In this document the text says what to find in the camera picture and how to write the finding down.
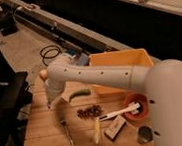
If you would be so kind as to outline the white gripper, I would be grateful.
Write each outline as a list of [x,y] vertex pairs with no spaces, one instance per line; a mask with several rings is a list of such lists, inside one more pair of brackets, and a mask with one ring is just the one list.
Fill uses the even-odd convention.
[[64,85],[61,84],[52,88],[50,84],[46,83],[45,91],[46,91],[47,107],[51,108],[53,100],[55,100],[57,97],[60,97],[64,92]]

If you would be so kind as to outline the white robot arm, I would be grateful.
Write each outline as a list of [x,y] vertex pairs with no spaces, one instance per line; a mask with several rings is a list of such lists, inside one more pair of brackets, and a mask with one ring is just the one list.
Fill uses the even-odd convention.
[[40,72],[52,102],[66,82],[125,89],[147,96],[154,146],[182,146],[182,61],[167,59],[152,67],[78,66],[69,55],[59,55]]

